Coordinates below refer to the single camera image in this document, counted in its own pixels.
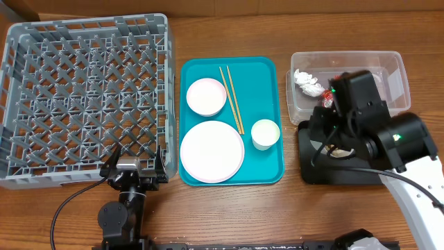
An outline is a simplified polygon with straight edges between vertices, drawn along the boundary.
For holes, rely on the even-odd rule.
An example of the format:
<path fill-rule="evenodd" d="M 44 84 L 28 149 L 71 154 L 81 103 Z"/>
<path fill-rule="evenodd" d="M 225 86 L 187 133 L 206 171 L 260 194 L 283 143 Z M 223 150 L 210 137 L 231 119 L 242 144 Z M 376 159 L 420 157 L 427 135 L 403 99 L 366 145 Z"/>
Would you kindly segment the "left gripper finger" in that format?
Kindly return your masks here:
<path fill-rule="evenodd" d="M 169 177 L 167 171 L 165 169 L 164 161 L 162 158 L 162 148 L 161 146 L 157 147 L 157 151 L 155 153 L 155 175 L 157 177 L 157 181 L 159 183 L 168 183 Z"/>
<path fill-rule="evenodd" d="M 118 144 L 112 155 L 101 166 L 99 175 L 109 176 L 112 169 L 117 168 L 117 162 L 121 156 L 121 146 Z"/>

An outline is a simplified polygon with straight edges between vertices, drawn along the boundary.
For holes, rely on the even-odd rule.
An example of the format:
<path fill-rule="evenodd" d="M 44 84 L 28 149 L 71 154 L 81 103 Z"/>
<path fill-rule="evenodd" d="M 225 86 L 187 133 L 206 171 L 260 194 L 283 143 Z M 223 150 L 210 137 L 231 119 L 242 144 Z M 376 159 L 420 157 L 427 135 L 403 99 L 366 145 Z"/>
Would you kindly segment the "red snack wrapper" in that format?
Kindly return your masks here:
<path fill-rule="evenodd" d="M 324 108 L 331 108 L 334 104 L 334 96 L 333 91 L 331 89 L 327 89 L 322 93 L 321 105 Z"/>

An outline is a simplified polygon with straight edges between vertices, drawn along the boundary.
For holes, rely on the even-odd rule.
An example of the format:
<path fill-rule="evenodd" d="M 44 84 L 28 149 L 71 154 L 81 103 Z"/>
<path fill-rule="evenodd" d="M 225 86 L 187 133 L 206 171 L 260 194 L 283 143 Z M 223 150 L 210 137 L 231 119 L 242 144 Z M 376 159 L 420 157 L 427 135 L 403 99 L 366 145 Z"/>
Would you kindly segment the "white tissue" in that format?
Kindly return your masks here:
<path fill-rule="evenodd" d="M 312 74 L 297 69 L 293 73 L 293 77 L 295 84 L 299 86 L 303 94 L 310 97 L 319 97 L 325 91 L 325 88 L 318 83 L 318 79 Z"/>

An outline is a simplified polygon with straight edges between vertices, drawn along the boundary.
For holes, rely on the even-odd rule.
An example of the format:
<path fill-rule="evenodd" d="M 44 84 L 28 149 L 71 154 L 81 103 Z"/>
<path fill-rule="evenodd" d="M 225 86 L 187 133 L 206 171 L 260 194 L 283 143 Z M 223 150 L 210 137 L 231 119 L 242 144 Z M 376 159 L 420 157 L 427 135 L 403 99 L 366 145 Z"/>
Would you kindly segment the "pale green cup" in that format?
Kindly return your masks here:
<path fill-rule="evenodd" d="M 272 120 L 261 119 L 253 124 L 251 138 L 256 149 L 265 151 L 279 140 L 280 128 Z"/>

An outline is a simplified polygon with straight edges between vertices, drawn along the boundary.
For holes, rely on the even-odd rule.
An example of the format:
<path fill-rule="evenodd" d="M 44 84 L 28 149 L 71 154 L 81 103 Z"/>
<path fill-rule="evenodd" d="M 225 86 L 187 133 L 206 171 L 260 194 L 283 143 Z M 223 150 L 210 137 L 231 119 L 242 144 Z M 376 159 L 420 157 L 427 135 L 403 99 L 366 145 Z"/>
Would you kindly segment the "pink small bowl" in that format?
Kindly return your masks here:
<path fill-rule="evenodd" d="M 186 101 L 192 111 L 211 117 L 224 107 L 227 93 L 222 83 L 213 78 L 194 81 L 187 90 Z"/>

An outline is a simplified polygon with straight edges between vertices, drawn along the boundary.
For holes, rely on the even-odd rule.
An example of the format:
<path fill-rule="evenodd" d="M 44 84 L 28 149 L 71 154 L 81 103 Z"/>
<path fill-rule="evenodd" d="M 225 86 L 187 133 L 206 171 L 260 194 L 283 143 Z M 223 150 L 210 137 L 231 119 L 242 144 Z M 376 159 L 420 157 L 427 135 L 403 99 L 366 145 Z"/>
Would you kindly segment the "grey-green bowl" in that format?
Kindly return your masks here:
<path fill-rule="evenodd" d="M 333 158 L 348 157 L 348 156 L 351 156 L 355 152 L 354 149 L 346 151 L 346 150 L 335 148 L 333 144 L 325 146 L 325 150 Z"/>

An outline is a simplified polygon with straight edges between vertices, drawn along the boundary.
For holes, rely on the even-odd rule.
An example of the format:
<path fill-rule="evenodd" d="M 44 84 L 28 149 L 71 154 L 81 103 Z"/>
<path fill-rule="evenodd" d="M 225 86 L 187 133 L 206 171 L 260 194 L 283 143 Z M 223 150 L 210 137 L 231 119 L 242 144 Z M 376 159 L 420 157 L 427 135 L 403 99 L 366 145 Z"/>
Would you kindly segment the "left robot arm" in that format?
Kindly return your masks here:
<path fill-rule="evenodd" d="M 161 183 L 168 183 L 161 148 L 155 152 L 154 168 L 144 173 L 137 157 L 121 156 L 121 147 L 106 160 L 100 176 L 119 191 L 119 200 L 106 203 L 98 213 L 103 232 L 102 249 L 156 249 L 148 236 L 142 235 L 146 193 L 158 191 Z"/>

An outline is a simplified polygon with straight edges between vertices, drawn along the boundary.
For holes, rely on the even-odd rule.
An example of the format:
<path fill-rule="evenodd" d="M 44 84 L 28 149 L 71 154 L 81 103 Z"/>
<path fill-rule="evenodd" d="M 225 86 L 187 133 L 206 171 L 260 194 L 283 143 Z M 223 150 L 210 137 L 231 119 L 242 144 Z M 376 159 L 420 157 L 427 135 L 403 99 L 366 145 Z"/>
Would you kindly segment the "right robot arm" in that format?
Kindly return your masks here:
<path fill-rule="evenodd" d="M 310 159 L 320 172 L 376 174 L 389 190 L 419 249 L 443 248 L 443 165 L 419 116 L 394 117 L 368 70 L 329 81 L 333 103 L 317 106 L 309 136 L 321 145 Z"/>

